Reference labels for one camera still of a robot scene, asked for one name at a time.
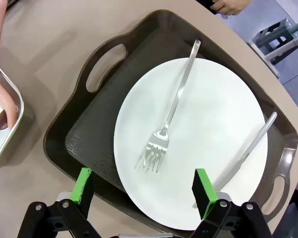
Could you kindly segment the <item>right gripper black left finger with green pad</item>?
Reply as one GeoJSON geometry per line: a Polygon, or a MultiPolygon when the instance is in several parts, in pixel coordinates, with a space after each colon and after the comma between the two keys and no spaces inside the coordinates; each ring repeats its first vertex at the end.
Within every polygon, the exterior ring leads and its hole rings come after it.
{"type": "Polygon", "coordinates": [[[55,238],[68,231],[74,238],[98,238],[99,233],[87,220],[93,191],[92,170],[82,168],[72,192],[47,206],[35,201],[29,204],[19,238],[55,238]]]}

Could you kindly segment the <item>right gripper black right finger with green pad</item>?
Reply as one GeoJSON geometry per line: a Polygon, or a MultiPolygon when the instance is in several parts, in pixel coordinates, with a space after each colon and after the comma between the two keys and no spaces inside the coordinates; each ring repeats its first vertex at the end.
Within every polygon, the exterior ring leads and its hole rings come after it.
{"type": "Polygon", "coordinates": [[[271,238],[272,233],[255,202],[240,206],[218,198],[204,169],[196,169],[192,191],[202,219],[192,238],[215,238],[229,231],[234,238],[271,238]]]}

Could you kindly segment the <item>person's left hand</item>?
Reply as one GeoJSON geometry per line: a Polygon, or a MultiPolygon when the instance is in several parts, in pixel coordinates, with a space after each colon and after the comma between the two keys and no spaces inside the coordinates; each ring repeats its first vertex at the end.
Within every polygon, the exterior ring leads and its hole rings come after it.
{"type": "Polygon", "coordinates": [[[238,15],[245,8],[243,0],[214,0],[211,10],[223,15],[238,15]]]}

